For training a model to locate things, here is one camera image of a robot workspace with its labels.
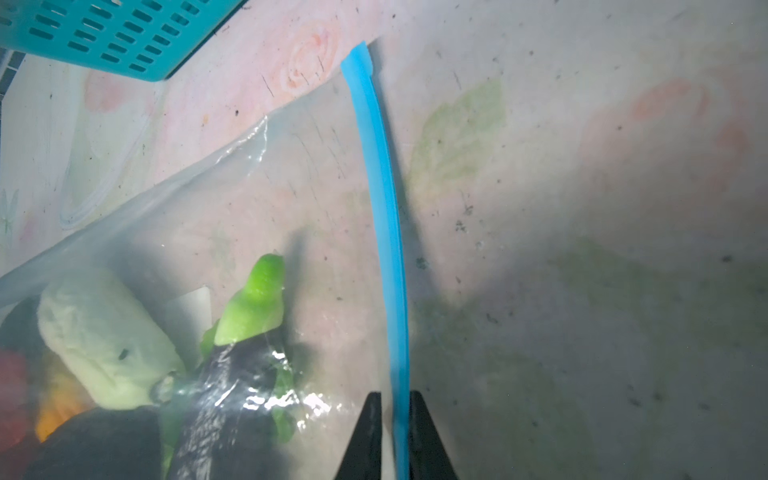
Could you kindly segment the black avocado toy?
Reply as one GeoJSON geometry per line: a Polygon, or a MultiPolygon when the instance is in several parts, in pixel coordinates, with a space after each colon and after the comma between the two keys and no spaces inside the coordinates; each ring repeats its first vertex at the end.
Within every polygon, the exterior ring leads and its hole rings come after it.
{"type": "Polygon", "coordinates": [[[95,408],[55,430],[25,479],[159,479],[161,441],[155,409],[95,408]]]}

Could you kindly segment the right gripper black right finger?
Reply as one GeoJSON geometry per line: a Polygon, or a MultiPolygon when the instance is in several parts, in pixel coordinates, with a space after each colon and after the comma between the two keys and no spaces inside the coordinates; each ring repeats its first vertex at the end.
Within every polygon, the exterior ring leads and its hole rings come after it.
{"type": "Polygon", "coordinates": [[[409,479],[457,480],[423,395],[410,392],[409,479]]]}

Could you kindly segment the yellow green corn toy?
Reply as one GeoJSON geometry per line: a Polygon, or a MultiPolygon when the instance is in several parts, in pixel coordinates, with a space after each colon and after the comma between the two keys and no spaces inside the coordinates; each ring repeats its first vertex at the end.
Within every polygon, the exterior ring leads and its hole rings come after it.
{"type": "Polygon", "coordinates": [[[95,407],[87,390],[56,355],[44,359],[43,391],[35,434],[44,442],[72,417],[95,407]]]}

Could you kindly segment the clear zip top bag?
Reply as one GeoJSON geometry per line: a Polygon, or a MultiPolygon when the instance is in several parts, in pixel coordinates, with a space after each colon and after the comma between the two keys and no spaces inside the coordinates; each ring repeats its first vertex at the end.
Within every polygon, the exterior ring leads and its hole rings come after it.
{"type": "MultiPolygon", "coordinates": [[[[171,339],[184,376],[200,365],[203,334],[256,261],[277,254],[296,395],[295,433],[280,447],[283,479],[335,479],[370,392],[382,399],[381,478],[408,478],[406,282],[373,76],[360,44],[328,84],[6,273],[2,411],[38,418],[44,359],[56,355],[37,318],[51,281],[114,273],[171,339]]],[[[42,443],[3,454],[2,477],[25,479],[42,443]]]]}

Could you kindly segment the green leafy vegetable toy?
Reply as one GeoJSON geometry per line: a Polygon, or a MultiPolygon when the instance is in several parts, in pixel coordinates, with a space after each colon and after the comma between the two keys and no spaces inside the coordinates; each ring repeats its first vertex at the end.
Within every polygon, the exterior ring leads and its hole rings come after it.
{"type": "Polygon", "coordinates": [[[212,326],[203,334],[192,373],[170,374],[156,387],[161,476],[283,479],[280,447],[295,433],[289,410],[296,395],[282,333],[217,346],[217,332],[212,326]]]}

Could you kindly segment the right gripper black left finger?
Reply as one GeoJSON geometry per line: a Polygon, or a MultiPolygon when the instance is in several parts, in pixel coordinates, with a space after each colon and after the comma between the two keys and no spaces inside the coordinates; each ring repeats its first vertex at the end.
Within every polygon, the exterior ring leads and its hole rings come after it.
{"type": "Polygon", "coordinates": [[[370,392],[358,416],[335,480],[380,480],[382,433],[381,393],[370,392]]]}

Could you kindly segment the dark eggplant toy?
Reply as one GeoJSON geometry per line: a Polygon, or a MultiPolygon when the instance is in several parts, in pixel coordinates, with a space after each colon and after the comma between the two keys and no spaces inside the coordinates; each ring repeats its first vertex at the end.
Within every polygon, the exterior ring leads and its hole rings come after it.
{"type": "Polygon", "coordinates": [[[293,378],[280,328],[285,262],[261,256],[226,303],[191,385],[170,479],[282,479],[293,378]]]}

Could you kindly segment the teal plastic basket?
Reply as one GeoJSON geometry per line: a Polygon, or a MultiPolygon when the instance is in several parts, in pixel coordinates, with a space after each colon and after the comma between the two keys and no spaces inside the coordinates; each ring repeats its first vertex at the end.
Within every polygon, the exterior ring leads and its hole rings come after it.
{"type": "Polygon", "coordinates": [[[148,82],[171,77],[237,0],[3,0],[1,46],[148,82]]]}

